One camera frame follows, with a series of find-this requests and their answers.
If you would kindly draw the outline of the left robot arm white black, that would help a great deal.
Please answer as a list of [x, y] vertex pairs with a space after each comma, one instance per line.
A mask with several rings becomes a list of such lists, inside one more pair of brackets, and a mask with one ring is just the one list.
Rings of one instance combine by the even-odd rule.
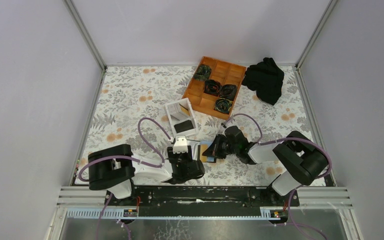
[[92, 191], [107, 190], [124, 206], [135, 200], [134, 177], [156, 180], [172, 185], [184, 184], [205, 175], [205, 168], [197, 156], [197, 145], [187, 146], [184, 152], [174, 152], [167, 147], [167, 158], [161, 167], [149, 166], [149, 158], [134, 154], [129, 144], [121, 144], [93, 152], [88, 156], [88, 178], [78, 178], [88, 182]]

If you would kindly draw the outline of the black leather card holder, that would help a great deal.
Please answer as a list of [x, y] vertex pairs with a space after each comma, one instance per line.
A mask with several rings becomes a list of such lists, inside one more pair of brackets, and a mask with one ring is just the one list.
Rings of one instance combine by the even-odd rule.
[[204, 155], [211, 144], [211, 141], [192, 141], [190, 145], [193, 158], [195, 160], [200, 160], [203, 163], [216, 163], [217, 159], [215, 157]]

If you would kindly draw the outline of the white plastic card box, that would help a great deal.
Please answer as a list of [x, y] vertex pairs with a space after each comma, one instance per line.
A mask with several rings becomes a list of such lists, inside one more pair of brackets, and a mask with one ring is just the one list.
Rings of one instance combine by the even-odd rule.
[[175, 137], [190, 137], [199, 133], [197, 119], [188, 98], [166, 103], [164, 109]]

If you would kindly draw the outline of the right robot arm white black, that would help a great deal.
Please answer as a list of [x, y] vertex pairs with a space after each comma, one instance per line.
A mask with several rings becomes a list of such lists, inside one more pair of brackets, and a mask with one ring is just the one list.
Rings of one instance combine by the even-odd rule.
[[285, 172], [274, 179], [266, 193], [267, 201], [273, 206], [281, 205], [293, 189], [309, 186], [325, 169], [330, 168], [330, 160], [323, 149], [296, 130], [285, 138], [258, 143], [248, 141], [243, 132], [233, 125], [222, 134], [217, 134], [213, 142], [202, 150], [202, 156], [224, 159], [235, 155], [247, 165], [279, 160]]

